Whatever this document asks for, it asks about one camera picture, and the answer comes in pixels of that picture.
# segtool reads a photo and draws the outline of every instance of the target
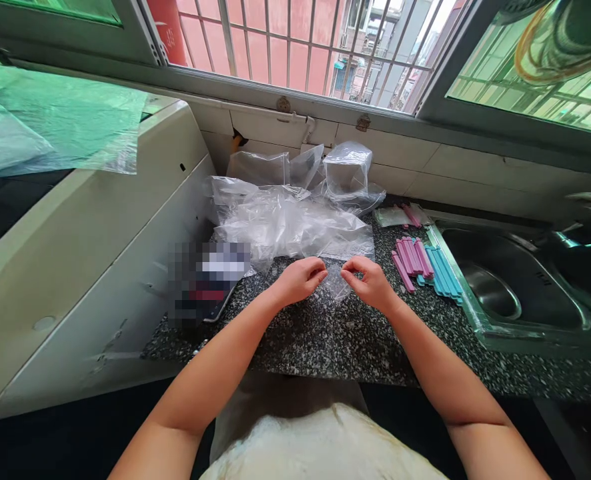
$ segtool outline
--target tiled wall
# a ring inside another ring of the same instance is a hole
[[[249,139],[243,150],[288,151],[291,158],[300,152],[303,123],[198,104],[191,108],[219,174],[226,172],[233,128]],[[316,121],[310,143],[332,147],[347,140],[374,152],[369,181],[390,193],[547,221],[586,214],[563,196],[591,191],[588,173],[325,120]]]

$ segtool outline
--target dark floor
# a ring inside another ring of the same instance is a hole
[[[0,479],[105,479],[169,381],[0,420]],[[451,479],[466,478],[446,428],[417,389],[361,385],[372,418],[427,457]],[[554,480],[573,479],[534,404],[501,399],[503,408]],[[192,479],[209,463],[213,425],[197,454]]]

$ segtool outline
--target sky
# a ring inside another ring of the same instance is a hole
[[[402,1],[403,0],[391,0],[391,2],[389,3],[389,8],[395,9],[395,10],[400,10],[400,7],[402,5]],[[386,3],[387,3],[386,0],[374,0],[374,7],[383,9],[384,5]],[[440,10],[438,11],[438,14],[436,15],[436,20],[434,21],[434,24],[431,26],[431,31],[439,32],[442,30],[442,27],[446,23],[447,18],[449,17],[449,13],[453,9],[455,3],[456,3],[456,0],[443,0],[442,1],[442,5],[440,5]],[[438,6],[438,0],[433,0],[431,7],[429,8],[429,14],[427,15],[425,25],[422,26],[422,30],[420,30],[418,37],[422,37],[422,35],[424,34],[424,31],[427,29],[427,26],[428,26],[427,24],[429,23],[429,20],[431,20],[431,16],[434,14],[434,10],[436,9],[437,6]]]

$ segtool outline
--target stainless steel sink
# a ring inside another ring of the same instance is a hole
[[[535,246],[509,229],[451,220],[436,220],[429,236],[462,285],[465,313],[485,346],[591,350],[591,304]]]

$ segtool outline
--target finger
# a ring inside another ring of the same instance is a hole
[[[311,275],[316,270],[327,269],[322,259],[318,257],[307,257],[305,259],[299,260],[299,262],[302,262],[302,265],[304,265],[304,268],[308,275]]]
[[[361,271],[362,273],[365,273],[369,267],[371,267],[371,265],[373,265],[373,262],[367,257],[361,257],[357,255],[342,265],[342,269],[348,271]]]
[[[340,275],[344,278],[344,281],[349,284],[349,286],[356,291],[356,293],[361,293],[364,289],[364,284],[362,280],[358,279],[353,273],[350,273],[347,270],[340,271]]]
[[[311,289],[311,291],[318,288],[318,285],[322,283],[322,281],[329,275],[329,272],[326,270],[320,271],[316,273],[311,279],[309,279],[306,283],[307,287]]]

